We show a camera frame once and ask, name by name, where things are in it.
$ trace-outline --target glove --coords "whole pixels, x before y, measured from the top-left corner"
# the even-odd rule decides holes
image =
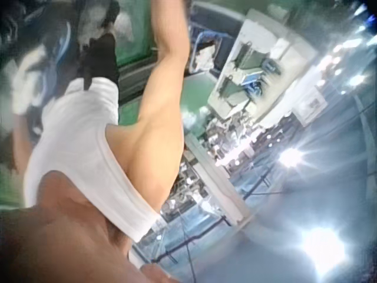
[[[36,67],[47,57],[46,48],[40,45],[29,52],[21,62],[12,82],[12,109],[17,115],[24,115],[35,97],[42,91],[43,76]]]

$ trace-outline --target person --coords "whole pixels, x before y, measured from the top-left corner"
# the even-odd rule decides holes
[[[132,126],[117,124],[112,33],[84,49],[79,77],[44,108],[33,149],[24,114],[44,46],[21,63],[14,151],[26,208],[0,214],[2,282],[176,282],[154,265],[139,271],[128,261],[170,193],[184,147],[179,105],[190,41],[183,0],[152,0],[151,23],[158,61]]]

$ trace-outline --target hand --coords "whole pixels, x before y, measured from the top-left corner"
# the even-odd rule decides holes
[[[46,48],[40,45],[29,52],[21,62],[14,77],[12,86],[12,109],[14,114],[24,115],[35,96],[41,92],[42,72],[33,70],[33,67],[41,63],[47,57]]]

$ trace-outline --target white sleeveless shirt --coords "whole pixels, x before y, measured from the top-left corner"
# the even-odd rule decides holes
[[[45,107],[42,124],[24,178],[26,207],[37,204],[41,179],[59,171],[116,227],[140,241],[159,214],[135,190],[106,141],[106,125],[118,124],[117,86],[93,78],[84,91],[82,78],[72,81],[65,96]]]

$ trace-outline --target skin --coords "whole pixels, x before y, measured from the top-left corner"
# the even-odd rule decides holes
[[[131,183],[159,212],[183,153],[179,104],[190,41],[182,0],[152,0],[151,13],[158,63],[145,88],[138,122],[108,125],[105,135]],[[25,117],[16,116],[15,122],[15,161],[23,175],[32,147]],[[0,254],[7,259],[6,265],[0,264],[16,282],[177,282],[155,265],[136,270],[127,260],[131,239],[61,172],[43,178],[37,206],[0,216],[6,243]]]

